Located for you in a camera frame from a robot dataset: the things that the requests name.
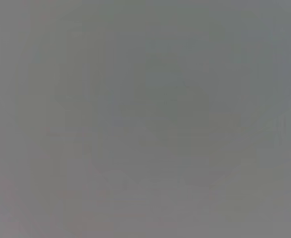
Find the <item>gray background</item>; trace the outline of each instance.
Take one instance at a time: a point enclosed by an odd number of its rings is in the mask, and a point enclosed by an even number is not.
[[[291,0],[0,0],[1,238],[291,238]]]

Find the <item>blurry gray wall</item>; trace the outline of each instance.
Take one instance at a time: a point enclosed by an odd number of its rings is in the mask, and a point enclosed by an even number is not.
[[[0,0],[0,237],[291,237],[291,0]]]

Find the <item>gray surface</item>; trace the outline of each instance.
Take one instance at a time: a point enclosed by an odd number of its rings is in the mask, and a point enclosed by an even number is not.
[[[291,0],[0,0],[0,237],[291,237]]]

